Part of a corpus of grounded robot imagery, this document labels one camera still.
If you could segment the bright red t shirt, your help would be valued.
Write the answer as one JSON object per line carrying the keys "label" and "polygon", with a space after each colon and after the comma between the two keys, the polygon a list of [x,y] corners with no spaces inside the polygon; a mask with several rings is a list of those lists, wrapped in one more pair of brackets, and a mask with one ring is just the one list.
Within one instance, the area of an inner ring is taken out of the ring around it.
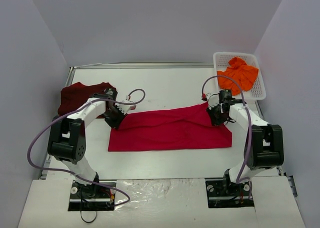
{"label": "bright red t shirt", "polygon": [[218,149],[232,146],[232,133],[223,124],[213,126],[207,104],[127,115],[112,129],[109,152]]}

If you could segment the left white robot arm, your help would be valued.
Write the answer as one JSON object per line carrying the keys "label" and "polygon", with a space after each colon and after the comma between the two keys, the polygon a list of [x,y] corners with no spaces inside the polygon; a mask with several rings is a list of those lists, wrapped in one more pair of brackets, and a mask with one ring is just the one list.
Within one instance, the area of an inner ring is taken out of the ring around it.
{"label": "left white robot arm", "polygon": [[51,126],[48,153],[64,163],[82,191],[89,197],[97,196],[101,191],[99,176],[85,157],[86,127],[98,116],[113,129],[118,129],[128,112],[128,106],[116,105],[118,92],[114,88],[90,96],[78,106],[77,112],[59,120]]}

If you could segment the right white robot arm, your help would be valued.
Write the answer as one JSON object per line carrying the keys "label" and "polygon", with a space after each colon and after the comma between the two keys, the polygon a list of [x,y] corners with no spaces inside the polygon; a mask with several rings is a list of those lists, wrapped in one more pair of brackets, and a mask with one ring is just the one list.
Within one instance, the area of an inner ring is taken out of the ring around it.
{"label": "right white robot arm", "polygon": [[230,90],[217,94],[203,94],[207,102],[207,113],[213,126],[235,122],[246,132],[243,160],[226,170],[222,190],[229,195],[239,190],[240,184],[248,183],[252,177],[284,163],[283,130],[250,110],[244,98],[236,99]]}

